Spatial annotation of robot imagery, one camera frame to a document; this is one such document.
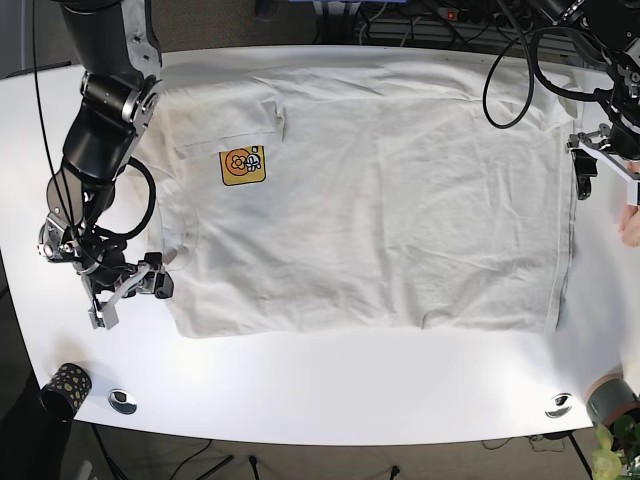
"metal bracket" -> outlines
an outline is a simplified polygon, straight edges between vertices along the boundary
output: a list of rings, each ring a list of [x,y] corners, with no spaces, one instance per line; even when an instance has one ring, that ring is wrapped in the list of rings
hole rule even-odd
[[[617,155],[619,158],[616,158],[606,151],[611,146],[609,143],[610,131],[608,125],[601,124],[597,132],[570,135],[567,148],[574,151],[581,150],[590,157],[600,160],[609,166],[627,184],[627,204],[638,206],[640,205],[640,174],[631,173],[627,170],[623,163],[626,159],[619,155]],[[602,140],[597,143],[593,142],[592,139],[596,137],[601,137]]]

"black cup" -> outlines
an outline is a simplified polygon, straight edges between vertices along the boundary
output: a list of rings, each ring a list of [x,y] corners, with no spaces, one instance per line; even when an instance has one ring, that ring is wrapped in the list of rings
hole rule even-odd
[[[91,391],[87,372],[73,363],[62,365],[40,390],[40,403],[61,422],[72,420]]]

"orange sticker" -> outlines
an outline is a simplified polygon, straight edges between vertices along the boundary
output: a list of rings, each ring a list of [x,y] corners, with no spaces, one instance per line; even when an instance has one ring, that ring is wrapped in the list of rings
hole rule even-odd
[[[267,176],[264,165],[264,147],[254,146],[221,152],[220,168],[222,169],[222,183],[225,185],[262,182]]]

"white t-shirt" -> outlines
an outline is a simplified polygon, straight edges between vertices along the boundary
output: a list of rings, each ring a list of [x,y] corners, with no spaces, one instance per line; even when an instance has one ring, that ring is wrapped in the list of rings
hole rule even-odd
[[[179,331],[553,332],[574,118],[538,88],[519,125],[495,129],[487,71],[399,53],[169,84],[136,156],[158,184],[150,249],[168,262]],[[526,70],[492,85],[489,108],[508,121]]]

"black cable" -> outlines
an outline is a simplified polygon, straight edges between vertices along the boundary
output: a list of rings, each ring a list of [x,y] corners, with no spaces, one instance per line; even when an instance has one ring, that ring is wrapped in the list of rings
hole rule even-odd
[[[509,8],[507,8],[507,6],[504,4],[504,1],[503,0],[496,0],[496,1],[498,2],[498,5],[500,5],[500,8],[502,8],[502,10],[504,11],[504,14],[507,16],[507,18],[513,25],[513,28],[516,30],[516,33],[518,34],[518,38],[515,40],[512,40],[509,43],[509,45],[507,45],[506,48],[500,53],[500,55],[498,55],[498,58],[496,58],[496,61],[493,62],[493,65],[491,66],[491,70],[489,70],[489,75],[487,76],[487,80],[484,84],[484,91],[482,92],[482,109],[484,110],[485,117],[487,117],[487,120],[491,125],[501,130],[505,130],[507,128],[511,128],[517,125],[518,123],[520,123],[520,120],[522,120],[524,116],[527,114],[527,112],[529,111],[529,107],[531,106],[531,102],[533,101],[533,91],[535,87],[535,81],[534,81],[534,70],[533,70],[533,62],[531,60],[531,53],[527,48],[527,39],[525,38],[524,32],[522,31],[520,24],[514,18]],[[487,94],[489,92],[489,84],[491,83],[491,78],[493,77],[493,74],[496,71],[496,68],[498,68],[498,64],[500,63],[500,60],[502,60],[502,57],[504,57],[507,54],[507,52],[511,49],[511,47],[513,47],[516,44],[517,41],[520,41],[520,43],[522,43],[522,47],[524,48],[524,56],[525,56],[525,59],[527,60],[527,69],[529,71],[529,90],[527,92],[527,100],[525,101],[524,106],[522,107],[522,111],[515,119],[513,119],[509,123],[500,124],[494,121],[493,118],[491,118],[491,115],[489,114],[489,109],[487,107]]]
[[[96,427],[95,423],[91,424],[91,430],[93,430],[93,435],[96,437],[96,440],[98,441],[98,445],[100,446],[100,451],[102,452],[102,455],[107,461],[107,465],[109,466],[109,470],[111,470],[111,474],[113,475],[113,478],[115,478],[116,480],[128,480],[124,472],[120,469],[120,467],[118,467],[116,462],[109,456],[109,453],[107,452],[107,449],[104,446],[104,443],[102,442],[102,437],[100,437],[100,433],[98,432],[98,427]]]
[[[609,95],[611,93],[610,90],[600,90],[596,89],[593,93],[585,93],[585,92],[572,92],[571,90],[566,90],[564,88],[558,87],[551,83],[551,81],[544,76],[542,70],[540,69],[540,64],[538,62],[538,47],[540,46],[540,40],[547,33],[559,33],[565,34],[567,31],[571,30],[572,32],[576,32],[580,35],[587,36],[585,32],[581,30],[577,30],[571,27],[564,26],[554,26],[554,27],[543,27],[539,28],[533,33],[533,38],[531,39],[531,44],[529,46],[530,49],[530,57],[533,58],[533,72],[535,73],[538,81],[549,91],[559,95],[560,97],[565,97],[570,100],[576,100],[578,102],[597,102],[599,98],[601,98],[602,94]]]
[[[104,265],[102,262],[100,262],[98,259],[94,258],[91,254],[89,254],[86,249],[84,249],[82,247],[82,245],[80,245],[80,242],[78,241],[78,231],[75,228],[75,224],[74,222],[71,220],[73,217],[73,210],[71,211],[71,214],[69,214],[69,211],[67,210],[67,207],[64,203],[64,201],[62,200],[62,192],[60,191],[60,185],[58,184],[58,179],[56,178],[56,173],[55,173],[55,169],[53,168],[53,161],[51,160],[51,152],[49,151],[49,142],[47,140],[47,131],[46,128],[44,126],[44,116],[42,113],[42,101],[40,99],[40,83],[38,82],[38,60],[37,60],[37,55],[36,55],[36,14],[35,14],[35,8],[31,9],[31,53],[33,56],[33,81],[35,83],[35,89],[36,89],[36,102],[38,104],[38,116],[40,118],[40,129],[42,131],[42,141],[44,142],[44,149],[45,149],[45,153],[47,155],[47,162],[49,164],[49,171],[51,172],[51,178],[53,180],[53,184],[55,186],[56,189],[56,193],[58,195],[58,200],[60,201],[60,206],[62,207],[62,211],[64,213],[64,216],[67,220],[67,223],[69,225],[69,229],[71,231],[71,237],[73,240],[76,241],[76,244],[78,245],[78,248],[80,248],[83,253],[89,257],[89,259],[91,259],[93,262],[95,262],[98,266],[105,268],[106,270],[110,270],[113,273],[117,273],[118,275],[122,274],[122,270],[126,270],[126,268],[121,269],[120,271],[116,270],[115,268],[112,267],[108,267],[107,265]],[[62,170],[62,179],[64,181],[64,186],[66,189],[66,197],[67,197],[67,202],[69,203],[69,209],[71,209],[71,195],[69,193],[69,186],[67,184],[67,179],[66,176],[64,174],[64,170]]]
[[[434,19],[432,14],[428,14],[428,13],[404,13],[402,11],[402,6],[401,5],[396,5],[396,9],[395,9],[396,13],[398,15],[400,15],[401,17],[404,18],[409,18],[409,19],[414,19],[414,18],[424,18],[425,20],[429,20],[429,19]],[[455,36],[455,32],[452,32],[451,30],[449,30],[449,33],[451,34],[451,40],[449,41],[449,43],[447,44],[447,46],[444,47],[445,50],[449,50],[454,43],[456,43],[456,41],[458,40],[458,37]]]
[[[213,442],[213,440],[209,440],[207,441],[207,445],[198,450],[196,453],[194,453],[193,455],[191,455],[190,457],[187,457],[185,460],[182,461],[182,463],[180,465],[178,465],[178,467],[173,471],[173,475],[171,475],[171,477],[169,478],[169,480],[173,480],[175,478],[175,476],[178,474],[178,472],[180,471],[180,469],[192,458],[197,457],[198,455],[200,455],[202,452],[204,452],[207,448],[209,448],[209,446],[211,445],[211,442]]]
[[[511,440],[513,440],[516,437],[511,437],[506,439],[504,442],[502,442],[501,444],[495,446],[495,447],[489,447],[487,446],[486,440],[482,440],[480,443],[482,443],[482,447],[485,450],[489,450],[489,451],[495,451],[495,450],[500,450],[501,448],[503,448],[504,446],[506,446]],[[529,446],[531,447],[531,451],[534,453],[562,453],[564,452],[564,441],[562,442],[562,449],[561,450],[536,450],[535,447],[535,443],[539,442],[540,440],[542,440],[543,437],[539,436],[539,435],[533,435],[533,436],[529,436],[529,437],[525,437],[528,441],[529,441]]]
[[[487,23],[487,24],[485,25],[485,27],[484,27],[482,30],[480,30],[480,33],[478,33],[477,35],[475,35],[475,36],[473,36],[473,37],[471,37],[471,38],[468,38],[468,39],[467,39],[467,42],[473,42],[474,40],[476,40],[476,39],[480,38],[484,32],[486,32],[487,30],[489,30],[489,27],[490,27],[490,26],[491,26],[491,24]]]
[[[591,467],[589,466],[589,462],[587,462],[587,459],[584,458],[582,449],[580,448],[580,445],[578,445],[578,442],[576,442],[576,439],[573,436],[573,432],[569,434],[569,440],[571,440],[571,445],[573,445],[574,450],[578,454],[578,457],[580,458],[580,462],[582,463],[584,470],[587,472],[587,475],[589,475],[589,478],[593,478]]]
[[[420,4],[426,8],[429,13],[431,13],[431,15],[433,15],[433,19],[436,20],[437,22],[440,22],[442,25],[444,25],[456,38],[458,38],[461,42],[463,46],[466,46],[470,52],[475,53],[475,50],[473,49],[473,47],[471,45],[469,45],[467,43],[467,40],[460,35],[460,32],[458,32],[458,30],[451,25],[451,22],[449,22],[447,19],[442,18],[440,16],[440,14],[431,6],[429,5],[427,2],[425,2],[425,0],[418,0],[418,2],[420,2]]]
[[[51,171],[51,178],[53,179],[54,186],[56,187],[56,192],[58,193],[58,199],[60,200],[62,211],[64,212],[64,215],[69,225],[73,225],[73,222],[71,221],[71,217],[69,216],[69,212],[67,211],[67,207],[64,204],[64,201],[62,200],[62,193],[60,191],[60,185],[58,185],[58,179],[56,178],[55,169],[53,168],[53,162],[51,161],[51,154],[49,152],[49,142],[47,141],[47,135],[44,127],[44,117],[42,115],[42,102],[40,101],[40,84],[38,83],[38,61],[36,56],[36,8],[35,8],[35,5],[31,9],[31,43],[32,43],[31,53],[33,55],[33,81],[36,87],[36,101],[38,103],[38,115],[40,117],[40,128],[42,129],[42,141],[44,142],[44,149],[47,154],[47,160],[49,162],[49,170]]]
[[[97,225],[95,226],[94,232],[97,235],[107,237],[107,238],[109,238],[109,240],[116,241],[116,242],[123,242],[123,241],[126,241],[126,240],[131,240],[132,238],[140,235],[140,233],[142,233],[142,231],[149,224],[149,221],[151,220],[151,217],[153,216],[153,210],[154,210],[154,208],[156,206],[156,182],[153,180],[153,175],[151,175],[151,172],[149,171],[149,169],[147,167],[145,167],[145,165],[140,160],[138,160],[137,158],[133,158],[133,157],[131,157],[129,159],[128,165],[131,165],[133,168],[138,170],[142,174],[144,179],[147,181],[147,185],[149,187],[149,200],[148,200],[148,203],[147,203],[147,210],[144,213],[144,216],[142,217],[142,220],[130,232],[127,232],[127,233],[113,233],[110,230],[107,230],[105,228],[99,227]]]
[[[489,451],[494,451],[494,450],[500,450],[502,447],[504,447],[507,443],[509,443],[511,440],[513,440],[515,437],[512,438],[508,438],[507,440],[505,440],[503,443],[501,443],[500,445],[498,445],[497,447],[487,447],[487,444],[485,443],[486,440],[482,440],[480,443],[482,443],[482,447],[485,450],[489,450]]]
[[[211,475],[213,475],[214,473],[216,473],[218,470],[220,470],[222,467],[224,467],[227,463],[229,463],[231,460],[233,460],[233,455],[228,455],[227,457],[224,458],[224,460],[222,460],[221,462],[219,462],[218,464],[216,464],[212,469],[207,470],[206,472],[204,472],[202,475],[200,475],[198,478],[196,478],[196,480],[206,480],[207,478],[209,478]]]

